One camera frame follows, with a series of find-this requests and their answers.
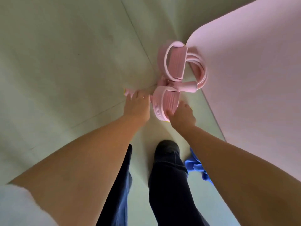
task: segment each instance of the person's left hand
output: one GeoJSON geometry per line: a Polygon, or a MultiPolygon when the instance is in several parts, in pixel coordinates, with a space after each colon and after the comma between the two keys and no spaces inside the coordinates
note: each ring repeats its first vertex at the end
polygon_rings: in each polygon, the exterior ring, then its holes
{"type": "Polygon", "coordinates": [[[128,94],[123,115],[136,120],[139,125],[143,126],[150,118],[150,95],[142,90],[136,91],[132,98],[128,94]]]}

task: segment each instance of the floor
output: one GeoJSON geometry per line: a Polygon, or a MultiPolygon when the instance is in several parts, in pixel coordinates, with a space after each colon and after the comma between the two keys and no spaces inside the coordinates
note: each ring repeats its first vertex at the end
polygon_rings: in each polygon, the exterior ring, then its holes
{"type": "MultiPolygon", "coordinates": [[[[124,87],[153,90],[157,49],[166,39],[185,42],[199,26],[250,1],[1,0],[0,183],[121,116],[124,87]]],[[[202,92],[182,97],[197,125],[222,138],[202,92]]],[[[163,139],[175,140],[183,159],[189,155],[186,141],[152,113],[132,140],[129,225],[156,225],[147,179],[163,139]]],[[[214,186],[199,173],[188,180],[211,225],[238,225],[214,186]]]]}

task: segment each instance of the dark blue jeans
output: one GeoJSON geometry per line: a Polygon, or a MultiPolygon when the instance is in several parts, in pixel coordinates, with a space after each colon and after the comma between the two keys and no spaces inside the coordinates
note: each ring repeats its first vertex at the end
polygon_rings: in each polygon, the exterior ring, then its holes
{"type": "MultiPolygon", "coordinates": [[[[127,196],[132,184],[129,145],[120,171],[96,225],[127,226],[127,196]]],[[[149,178],[149,201],[159,226],[208,223],[197,210],[187,182],[187,169],[176,152],[156,156],[149,178]]]]}

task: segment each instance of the pink pedal resistance band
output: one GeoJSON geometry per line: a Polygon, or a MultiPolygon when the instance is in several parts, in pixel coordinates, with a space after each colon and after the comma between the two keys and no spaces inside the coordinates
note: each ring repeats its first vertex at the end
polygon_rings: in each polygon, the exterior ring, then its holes
{"type": "MultiPolygon", "coordinates": [[[[180,91],[194,93],[202,88],[208,73],[201,56],[188,52],[186,45],[180,41],[168,41],[162,45],[158,51],[157,62],[162,76],[150,97],[150,102],[156,117],[162,121],[169,121],[166,111],[175,112],[179,105],[180,91]],[[183,82],[186,62],[189,62],[196,81],[183,82]]],[[[130,94],[132,97],[134,92],[125,89],[124,95],[130,94]]]]}

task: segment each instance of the person's left arm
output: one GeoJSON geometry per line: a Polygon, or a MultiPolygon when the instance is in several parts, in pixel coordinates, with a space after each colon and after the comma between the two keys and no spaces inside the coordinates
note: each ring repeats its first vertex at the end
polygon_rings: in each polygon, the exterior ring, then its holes
{"type": "Polygon", "coordinates": [[[70,142],[10,183],[29,190],[59,225],[95,225],[149,110],[148,94],[128,95],[121,118],[70,142]]]}

